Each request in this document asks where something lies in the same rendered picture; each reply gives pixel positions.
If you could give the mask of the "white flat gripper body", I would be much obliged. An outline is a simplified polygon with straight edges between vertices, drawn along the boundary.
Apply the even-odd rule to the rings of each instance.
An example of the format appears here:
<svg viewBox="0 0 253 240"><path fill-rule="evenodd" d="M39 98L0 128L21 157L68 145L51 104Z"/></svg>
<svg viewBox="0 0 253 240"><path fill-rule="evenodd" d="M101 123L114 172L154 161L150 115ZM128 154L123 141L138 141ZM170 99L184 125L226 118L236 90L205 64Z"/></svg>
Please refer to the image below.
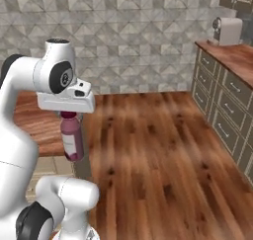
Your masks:
<svg viewBox="0 0 253 240"><path fill-rule="evenodd" d="M90 93L87 97L62 98L59 95L37 93L38 106L41 110L57 112L88 113L95 111L95 97Z"/></svg>

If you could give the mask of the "pink drink bottle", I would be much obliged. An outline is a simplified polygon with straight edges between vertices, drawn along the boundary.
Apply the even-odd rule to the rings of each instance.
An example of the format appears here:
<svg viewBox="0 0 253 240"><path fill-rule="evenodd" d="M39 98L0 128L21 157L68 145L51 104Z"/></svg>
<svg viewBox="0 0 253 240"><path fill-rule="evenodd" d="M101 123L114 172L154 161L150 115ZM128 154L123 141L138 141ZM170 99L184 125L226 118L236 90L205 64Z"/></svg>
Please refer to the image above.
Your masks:
<svg viewBox="0 0 253 240"><path fill-rule="evenodd" d="M76 113L61 112L60 132L64 154L71 162L84 157L81 122Z"/></svg>

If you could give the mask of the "grey base drawer cabinet run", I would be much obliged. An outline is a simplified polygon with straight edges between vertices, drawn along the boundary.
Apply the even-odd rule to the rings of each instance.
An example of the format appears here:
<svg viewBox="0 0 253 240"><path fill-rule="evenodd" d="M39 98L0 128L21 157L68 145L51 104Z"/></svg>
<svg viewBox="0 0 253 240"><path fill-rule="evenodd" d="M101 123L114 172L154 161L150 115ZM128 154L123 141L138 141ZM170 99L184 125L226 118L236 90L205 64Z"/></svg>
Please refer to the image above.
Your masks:
<svg viewBox="0 0 253 240"><path fill-rule="evenodd" d="M191 94L253 186L253 88L198 47Z"/></svg>

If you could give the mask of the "white coffee machine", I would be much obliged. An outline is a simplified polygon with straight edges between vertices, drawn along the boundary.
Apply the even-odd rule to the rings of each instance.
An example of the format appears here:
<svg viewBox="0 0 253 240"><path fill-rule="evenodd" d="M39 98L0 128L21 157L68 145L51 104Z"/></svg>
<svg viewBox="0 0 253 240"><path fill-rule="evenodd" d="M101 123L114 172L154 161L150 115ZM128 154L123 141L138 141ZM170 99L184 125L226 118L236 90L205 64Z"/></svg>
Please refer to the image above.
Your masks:
<svg viewBox="0 0 253 240"><path fill-rule="evenodd" d="M212 22L213 37L208 43L213 45L236 45L240 42L242 20L239 18L216 17Z"/></svg>

